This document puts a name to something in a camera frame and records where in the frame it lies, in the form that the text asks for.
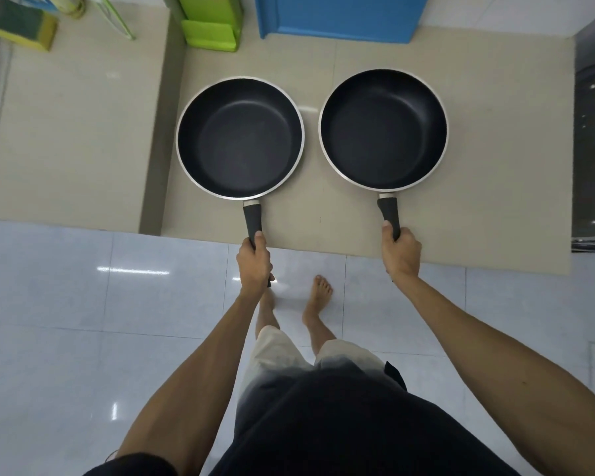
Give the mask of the person's left hand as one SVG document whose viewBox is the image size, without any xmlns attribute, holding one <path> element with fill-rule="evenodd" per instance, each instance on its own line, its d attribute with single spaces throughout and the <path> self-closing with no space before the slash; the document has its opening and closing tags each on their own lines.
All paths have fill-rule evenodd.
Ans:
<svg viewBox="0 0 595 476">
<path fill-rule="evenodd" d="M 237 254 L 242 297 L 257 304 L 270 282 L 275 279 L 272 274 L 273 265 L 270 253 L 255 253 L 254 242 L 249 238 L 243 240 Z"/>
</svg>

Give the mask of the black frying pan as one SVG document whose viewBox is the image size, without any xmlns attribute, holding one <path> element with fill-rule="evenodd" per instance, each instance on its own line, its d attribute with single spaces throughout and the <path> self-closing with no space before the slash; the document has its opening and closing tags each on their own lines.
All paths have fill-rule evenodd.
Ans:
<svg viewBox="0 0 595 476">
<path fill-rule="evenodd" d="M 377 206 L 393 240 L 401 234 L 397 193 L 436 170 L 449 132 L 439 95 L 412 73 L 385 68 L 343 81 L 318 119 L 325 158 L 349 183 L 379 193 Z"/>
<path fill-rule="evenodd" d="M 261 198 L 282 186 L 302 159 L 305 128 L 297 104 L 256 77 L 230 77 L 199 91 L 183 109 L 175 148 L 201 190 L 243 203 L 248 238 L 262 231 Z"/>
</svg>

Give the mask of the yellow packet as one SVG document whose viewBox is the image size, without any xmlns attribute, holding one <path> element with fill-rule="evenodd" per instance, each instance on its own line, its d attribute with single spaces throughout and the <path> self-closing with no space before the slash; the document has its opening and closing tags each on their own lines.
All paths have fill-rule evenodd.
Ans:
<svg viewBox="0 0 595 476">
<path fill-rule="evenodd" d="M 10 0 L 25 7 L 42 9 L 53 15 L 63 14 L 80 19 L 86 12 L 86 0 Z"/>
</svg>

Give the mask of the person's left forearm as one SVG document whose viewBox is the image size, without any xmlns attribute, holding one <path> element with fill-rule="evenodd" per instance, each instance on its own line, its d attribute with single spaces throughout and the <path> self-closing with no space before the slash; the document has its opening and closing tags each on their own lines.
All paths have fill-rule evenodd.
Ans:
<svg viewBox="0 0 595 476">
<path fill-rule="evenodd" d="M 131 425 L 116 459 L 148 455 L 177 476 L 198 476 L 230 403 L 261 289 L 241 289 L 198 348 L 153 394 Z"/>
</svg>

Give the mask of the person's right forearm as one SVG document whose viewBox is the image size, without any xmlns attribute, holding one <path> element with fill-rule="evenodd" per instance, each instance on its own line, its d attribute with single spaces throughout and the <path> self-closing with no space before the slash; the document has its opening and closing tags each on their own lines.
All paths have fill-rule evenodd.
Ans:
<svg viewBox="0 0 595 476">
<path fill-rule="evenodd" d="M 389 269 L 461 379 L 544 476 L 595 476 L 595 394 L 559 365 L 454 305 L 418 276 Z"/>
</svg>

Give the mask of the blue box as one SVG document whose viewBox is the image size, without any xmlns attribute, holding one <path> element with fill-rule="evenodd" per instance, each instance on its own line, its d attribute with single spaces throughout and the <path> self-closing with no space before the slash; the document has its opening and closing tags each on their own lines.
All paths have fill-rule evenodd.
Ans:
<svg viewBox="0 0 595 476">
<path fill-rule="evenodd" d="M 408 44 L 428 0 L 255 0 L 259 34 Z"/>
</svg>

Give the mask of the steel sink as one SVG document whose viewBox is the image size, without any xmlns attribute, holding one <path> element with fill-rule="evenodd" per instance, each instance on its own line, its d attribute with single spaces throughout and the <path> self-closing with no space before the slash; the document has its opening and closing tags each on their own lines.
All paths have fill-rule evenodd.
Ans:
<svg viewBox="0 0 595 476">
<path fill-rule="evenodd" d="M 595 253 L 595 20 L 575 36 L 572 251 Z"/>
</svg>

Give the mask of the person's right hand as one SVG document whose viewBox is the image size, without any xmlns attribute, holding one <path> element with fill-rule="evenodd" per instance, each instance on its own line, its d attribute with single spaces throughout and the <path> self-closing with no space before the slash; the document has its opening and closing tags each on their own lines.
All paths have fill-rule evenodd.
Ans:
<svg viewBox="0 0 595 476">
<path fill-rule="evenodd" d="M 409 228 L 401 228 L 399 238 L 391 246 L 381 243 L 384 267 L 396 286 L 419 277 L 421 249 L 422 244 Z"/>
</svg>

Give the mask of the person's dark shirt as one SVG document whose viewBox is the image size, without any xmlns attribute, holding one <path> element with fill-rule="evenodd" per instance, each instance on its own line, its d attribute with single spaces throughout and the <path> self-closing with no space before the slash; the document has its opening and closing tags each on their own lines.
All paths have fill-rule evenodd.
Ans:
<svg viewBox="0 0 595 476">
<path fill-rule="evenodd" d="M 83 476 L 177 475 L 133 455 Z M 434 403 L 347 363 L 250 388 L 209 476 L 520 475 Z"/>
</svg>

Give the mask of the person's left leg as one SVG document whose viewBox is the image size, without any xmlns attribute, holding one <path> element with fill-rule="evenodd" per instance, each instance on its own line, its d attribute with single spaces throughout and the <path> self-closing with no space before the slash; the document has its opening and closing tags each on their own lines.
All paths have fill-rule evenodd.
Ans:
<svg viewBox="0 0 595 476">
<path fill-rule="evenodd" d="M 274 314 L 275 295 L 272 288 L 265 288 L 258 304 L 258 315 L 255 324 L 255 339 L 258 339 L 264 328 L 272 327 L 280 330 L 280 325 Z"/>
</svg>

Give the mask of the green edged clear sheet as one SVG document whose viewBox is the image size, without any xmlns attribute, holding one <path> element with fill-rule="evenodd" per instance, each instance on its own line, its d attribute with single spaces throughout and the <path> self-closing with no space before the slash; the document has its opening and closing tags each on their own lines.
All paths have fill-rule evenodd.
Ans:
<svg viewBox="0 0 595 476">
<path fill-rule="evenodd" d="M 110 0 L 89 0 L 100 11 L 104 19 L 122 36 L 128 40 L 135 40 L 136 37 L 126 22 L 122 19 L 118 10 Z"/>
</svg>

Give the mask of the yellow green sponge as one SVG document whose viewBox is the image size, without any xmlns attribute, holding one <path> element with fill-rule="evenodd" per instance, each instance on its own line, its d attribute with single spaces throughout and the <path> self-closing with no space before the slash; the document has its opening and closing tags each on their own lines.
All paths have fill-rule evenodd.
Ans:
<svg viewBox="0 0 595 476">
<path fill-rule="evenodd" d="M 58 18 L 35 7 L 0 0 L 0 38 L 48 53 L 55 39 Z"/>
</svg>

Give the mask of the person's right leg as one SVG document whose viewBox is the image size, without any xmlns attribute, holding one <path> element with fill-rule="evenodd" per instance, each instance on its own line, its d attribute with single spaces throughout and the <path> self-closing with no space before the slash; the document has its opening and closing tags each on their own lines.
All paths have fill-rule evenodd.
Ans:
<svg viewBox="0 0 595 476">
<path fill-rule="evenodd" d="M 308 330 L 311 349 L 318 357 L 324 344 L 336 339 L 334 333 L 323 323 L 320 315 L 333 295 L 333 288 L 321 275 L 316 275 L 310 296 L 302 314 L 302 323 Z"/>
</svg>

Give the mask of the person's beige shorts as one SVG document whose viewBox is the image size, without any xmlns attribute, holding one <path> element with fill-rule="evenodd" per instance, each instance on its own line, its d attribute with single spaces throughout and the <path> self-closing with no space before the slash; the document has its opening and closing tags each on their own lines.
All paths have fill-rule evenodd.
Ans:
<svg viewBox="0 0 595 476">
<path fill-rule="evenodd" d="M 338 368 L 355 364 L 369 376 L 380 377 L 407 390 L 398 370 L 357 344 L 333 339 L 325 342 L 313 363 L 308 362 L 285 332 L 266 326 L 257 337 L 244 371 L 239 394 L 269 382 L 276 376 L 300 376 L 313 369 Z"/>
</svg>

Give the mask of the green plastic holder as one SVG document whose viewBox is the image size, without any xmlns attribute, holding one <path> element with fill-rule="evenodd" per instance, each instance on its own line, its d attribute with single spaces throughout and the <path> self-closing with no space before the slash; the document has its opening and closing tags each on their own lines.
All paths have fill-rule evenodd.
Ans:
<svg viewBox="0 0 595 476">
<path fill-rule="evenodd" d="M 242 33 L 244 10 L 240 0 L 179 0 L 181 23 L 190 47 L 234 53 Z"/>
</svg>

